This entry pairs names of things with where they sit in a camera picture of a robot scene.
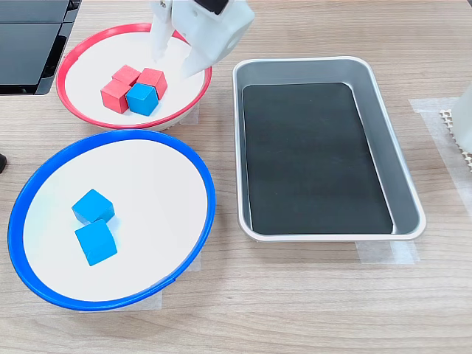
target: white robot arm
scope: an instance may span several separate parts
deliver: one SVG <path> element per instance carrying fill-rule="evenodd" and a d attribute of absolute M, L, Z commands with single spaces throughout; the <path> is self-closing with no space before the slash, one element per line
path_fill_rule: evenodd
<path fill-rule="evenodd" d="M 254 20 L 246 0 L 152 0 L 154 60 L 177 30 L 192 47 L 182 66 L 192 76 L 226 57 Z"/>

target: wooden table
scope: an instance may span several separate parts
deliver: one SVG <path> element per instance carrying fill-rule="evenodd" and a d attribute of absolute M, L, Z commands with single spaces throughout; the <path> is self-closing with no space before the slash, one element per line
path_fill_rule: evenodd
<path fill-rule="evenodd" d="M 27 179 L 100 132 L 55 91 L 0 97 L 0 353 L 472 353 L 472 223 L 408 99 L 456 97 L 472 80 L 466 0 L 251 0 L 254 26 L 214 70 L 198 126 L 167 132 L 210 168 L 218 211 L 202 270 L 164 290 L 161 310 L 78 313 L 38 298 L 8 255 Z M 68 52 L 105 28 L 150 21 L 145 1 L 84 2 Z M 416 265 L 367 265 L 354 243 L 260 244 L 237 224 L 230 72 L 247 58 L 355 55 L 377 75 L 428 218 Z"/>

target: silver tray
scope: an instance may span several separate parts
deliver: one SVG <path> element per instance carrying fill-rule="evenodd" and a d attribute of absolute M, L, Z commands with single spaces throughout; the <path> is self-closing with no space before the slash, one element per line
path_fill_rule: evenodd
<path fill-rule="evenodd" d="M 389 234 L 262 235 L 252 228 L 246 166 L 243 90 L 253 85 L 343 83 L 353 93 L 358 115 L 383 197 L 392 219 Z M 370 66 L 354 57 L 246 60 L 233 70 L 237 216 L 243 231 L 263 242 L 413 240 L 426 227 L 426 217 L 393 131 Z"/>

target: black mat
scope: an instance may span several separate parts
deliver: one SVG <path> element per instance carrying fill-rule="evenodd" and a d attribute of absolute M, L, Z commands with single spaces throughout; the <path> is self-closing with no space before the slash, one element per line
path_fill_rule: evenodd
<path fill-rule="evenodd" d="M 254 231 L 392 232 L 348 86 L 249 86 L 243 101 Z"/>

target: wooden block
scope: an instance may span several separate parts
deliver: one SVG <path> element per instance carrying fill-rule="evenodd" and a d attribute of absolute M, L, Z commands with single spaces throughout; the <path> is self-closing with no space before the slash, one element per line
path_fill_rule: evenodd
<path fill-rule="evenodd" d="M 156 89 L 157 97 L 161 100 L 167 90 L 167 81 L 164 72 L 146 68 L 138 78 L 138 83 L 152 86 Z"/>
<path fill-rule="evenodd" d="M 72 211 L 84 225 L 97 220 L 108 222 L 115 215 L 113 204 L 96 190 L 90 190 L 85 194 L 72 207 Z"/>
<path fill-rule="evenodd" d="M 89 266 L 102 262 L 118 253 L 113 235 L 103 220 L 95 221 L 82 229 L 78 229 L 75 235 Z"/>
<path fill-rule="evenodd" d="M 113 79 L 101 90 L 103 105 L 117 113 L 125 113 L 128 109 L 126 94 L 130 90 L 131 86 Z"/>
<path fill-rule="evenodd" d="M 159 104 L 156 89 L 152 86 L 136 83 L 126 94 L 130 111 L 143 116 L 150 116 Z"/>
<path fill-rule="evenodd" d="M 125 85 L 132 86 L 138 80 L 141 73 L 128 65 L 124 65 L 120 70 L 114 73 L 113 78 L 121 81 Z"/>

